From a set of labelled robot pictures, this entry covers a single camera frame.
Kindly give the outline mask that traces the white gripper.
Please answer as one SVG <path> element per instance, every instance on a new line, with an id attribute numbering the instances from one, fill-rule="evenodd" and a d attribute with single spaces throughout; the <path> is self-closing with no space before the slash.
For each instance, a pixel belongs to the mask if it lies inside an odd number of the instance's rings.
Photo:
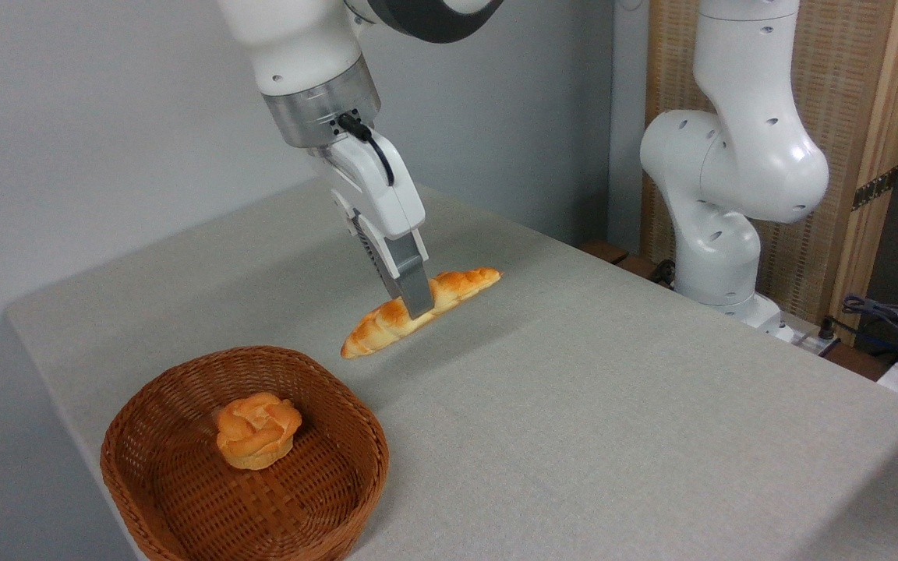
<path id="1" fill-rule="evenodd" d="M 311 146 L 309 153 L 390 298 L 401 299 L 410 319 L 431 312 L 428 256 L 419 233 L 426 213 L 395 146 L 377 131 L 365 142 L 343 132 L 333 143 Z"/>

